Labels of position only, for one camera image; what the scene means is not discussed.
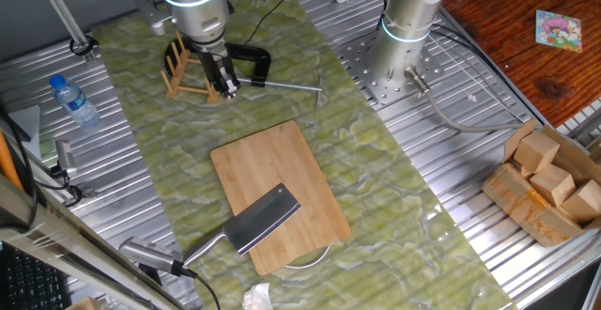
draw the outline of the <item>metal slotted table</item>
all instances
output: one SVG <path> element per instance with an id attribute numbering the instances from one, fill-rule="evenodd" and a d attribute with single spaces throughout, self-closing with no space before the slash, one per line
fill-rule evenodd
<path id="1" fill-rule="evenodd" d="M 300 2 L 331 48 L 340 55 L 357 87 L 518 307 L 542 297 L 552 286 L 601 256 L 601 250 L 596 248 L 585 259 L 573 259 L 594 233 L 553 248 L 540 246 L 482 194 L 480 185 L 499 165 L 503 142 L 512 131 L 458 132 L 440 123 L 426 99 L 415 90 L 386 105 L 378 103 L 365 90 L 368 84 L 362 81 L 358 51 L 362 42 L 364 47 L 370 41 L 382 0 L 353 0 L 347 4 L 337 4 L 334 0 Z M 444 15 L 439 19 L 444 24 L 453 24 Z M 348 47 L 357 54 L 350 57 Z M 471 51 L 434 35 L 428 38 L 425 48 L 444 71 L 440 80 L 431 83 L 432 92 L 454 120 L 468 125 L 507 123 L 516 121 L 516 116 L 522 120 L 531 116 L 544 120 L 512 85 L 500 81 Z M 80 83 L 99 108 L 102 119 L 96 131 L 77 128 L 52 98 L 47 79 L 58 72 Z M 40 105 L 40 142 L 47 165 L 56 161 L 54 140 L 71 141 L 79 166 L 73 183 L 92 186 L 98 194 L 72 209 L 77 216 L 115 247 L 136 236 L 177 248 L 101 58 L 86 64 L 81 57 L 70 53 L 66 42 L 61 43 L 0 65 L 0 84 L 9 111 Z M 578 122 L 569 123 L 568 131 Z M 546 279 L 552 279 L 552 283 L 540 283 L 548 282 Z M 187 306 L 199 304 L 190 280 L 167 274 L 162 275 L 162 280 Z M 73 278 L 69 279 L 69 290 L 75 302 L 87 295 L 101 296 Z"/>

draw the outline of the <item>bottle cap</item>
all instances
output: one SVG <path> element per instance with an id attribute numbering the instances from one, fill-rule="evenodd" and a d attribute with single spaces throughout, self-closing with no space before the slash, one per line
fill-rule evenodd
<path id="1" fill-rule="evenodd" d="M 56 74 L 50 78 L 50 86 L 54 89 L 60 89 L 67 84 L 67 80 L 61 74 Z"/>

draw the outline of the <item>bamboo cutting board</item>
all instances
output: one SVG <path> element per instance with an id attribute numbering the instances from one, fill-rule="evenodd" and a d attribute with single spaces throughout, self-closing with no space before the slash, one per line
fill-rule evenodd
<path id="1" fill-rule="evenodd" d="M 235 215 L 280 182 L 300 202 L 296 214 L 251 249 L 258 274 L 350 236 L 347 219 L 296 122 L 216 148 L 210 158 Z"/>

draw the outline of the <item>blue light ring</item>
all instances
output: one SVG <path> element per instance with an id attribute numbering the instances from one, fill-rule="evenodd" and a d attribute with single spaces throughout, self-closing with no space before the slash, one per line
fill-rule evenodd
<path id="1" fill-rule="evenodd" d="M 171 6 L 175 6 L 175 7 L 180 7 L 180 8 L 192 8 L 192 7 L 196 7 L 196 6 L 201 6 L 206 4 L 207 2 L 209 2 L 211 0 L 198 0 L 198 1 L 194 1 L 191 3 L 180 3 L 178 1 L 174 1 L 174 0 L 165 0 L 165 2 Z"/>
<path id="2" fill-rule="evenodd" d="M 384 19 L 382 19 L 382 28 L 384 29 L 384 32 L 386 32 L 386 34 L 388 34 L 389 37 L 391 37 L 391 38 L 393 38 L 393 39 L 395 39 L 397 41 L 400 41 L 400 42 L 418 42 L 418 41 L 421 41 L 421 40 L 427 38 L 427 36 L 430 34 L 430 31 L 428 30 L 428 32 L 425 33 L 425 35 L 423 37 L 421 37 L 421 38 L 418 38 L 418 39 L 402 39 L 402 38 L 399 38 L 398 36 L 394 35 L 393 33 L 391 33 L 391 31 L 388 30 L 388 28 L 386 27 L 386 23 L 384 23 Z"/>

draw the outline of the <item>mounting plate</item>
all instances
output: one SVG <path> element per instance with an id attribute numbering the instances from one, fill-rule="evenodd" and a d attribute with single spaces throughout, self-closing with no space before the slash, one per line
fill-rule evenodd
<path id="1" fill-rule="evenodd" d="M 358 85 L 364 85 L 367 92 L 380 104 L 386 105 L 398 101 L 416 88 L 411 82 L 402 85 L 379 84 L 365 65 L 365 50 L 376 38 L 378 32 L 371 33 L 362 38 L 345 44 L 337 52 L 342 56 L 341 62 L 347 68 L 350 76 Z M 422 66 L 420 73 L 428 83 L 442 77 L 444 68 L 435 61 L 434 57 L 424 48 L 422 51 Z"/>

